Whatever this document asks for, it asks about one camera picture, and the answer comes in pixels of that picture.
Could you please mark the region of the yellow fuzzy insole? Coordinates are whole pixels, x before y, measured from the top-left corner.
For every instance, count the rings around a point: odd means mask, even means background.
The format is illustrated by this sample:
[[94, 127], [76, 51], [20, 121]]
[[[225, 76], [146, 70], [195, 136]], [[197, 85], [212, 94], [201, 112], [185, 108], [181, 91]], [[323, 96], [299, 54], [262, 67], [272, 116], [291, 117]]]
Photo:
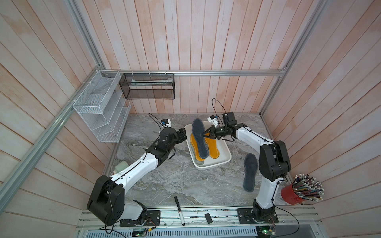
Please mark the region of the yellow fuzzy insole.
[[197, 143], [196, 143], [196, 140], [195, 140], [193, 134], [191, 134], [190, 142], [191, 142], [192, 148], [194, 150], [194, 154], [199, 156], [198, 146], [197, 146]]
[[209, 156], [212, 159], [217, 159], [220, 156], [220, 152], [217, 147], [217, 142], [215, 139], [206, 138], [205, 139], [208, 148], [209, 148]]

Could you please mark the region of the white textured insole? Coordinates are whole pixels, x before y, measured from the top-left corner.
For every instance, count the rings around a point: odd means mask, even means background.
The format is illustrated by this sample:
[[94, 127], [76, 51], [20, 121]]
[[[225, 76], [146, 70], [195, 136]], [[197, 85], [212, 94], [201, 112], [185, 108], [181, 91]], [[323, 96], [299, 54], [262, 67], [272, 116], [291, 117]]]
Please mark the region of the white textured insole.
[[196, 165], [201, 166], [204, 164], [205, 159], [200, 158], [198, 155], [194, 156], [194, 162]]

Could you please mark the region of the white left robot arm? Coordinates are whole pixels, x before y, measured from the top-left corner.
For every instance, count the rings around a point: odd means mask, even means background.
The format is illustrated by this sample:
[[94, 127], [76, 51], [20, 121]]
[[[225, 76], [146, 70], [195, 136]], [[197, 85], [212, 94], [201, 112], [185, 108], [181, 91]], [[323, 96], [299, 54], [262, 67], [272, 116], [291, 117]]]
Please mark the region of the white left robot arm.
[[170, 159], [174, 147], [186, 139], [184, 128], [163, 128], [137, 161], [110, 177], [102, 175], [97, 179], [87, 209], [107, 227], [119, 220], [131, 220], [138, 226], [145, 224], [147, 207], [137, 200], [126, 202], [125, 195], [142, 177]]

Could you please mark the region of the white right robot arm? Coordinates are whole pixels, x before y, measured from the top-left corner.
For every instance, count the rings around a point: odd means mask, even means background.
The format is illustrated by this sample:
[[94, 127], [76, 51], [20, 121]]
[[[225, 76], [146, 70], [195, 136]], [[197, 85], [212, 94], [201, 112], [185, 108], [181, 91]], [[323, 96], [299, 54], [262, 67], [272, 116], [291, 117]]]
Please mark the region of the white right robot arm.
[[257, 159], [249, 153], [245, 157], [245, 178], [243, 188], [247, 192], [253, 192], [255, 188], [256, 173], [262, 175], [260, 191], [253, 202], [253, 208], [249, 215], [239, 214], [240, 217], [252, 223], [264, 223], [266, 218], [277, 221], [273, 200], [278, 190], [279, 183], [287, 177], [291, 170], [287, 148], [284, 142], [274, 141], [254, 132], [245, 124], [239, 124], [235, 120], [233, 112], [222, 115], [223, 126], [218, 127], [218, 116], [210, 116], [208, 121], [212, 124], [202, 136], [208, 139], [222, 139], [232, 136], [240, 140], [259, 153]]

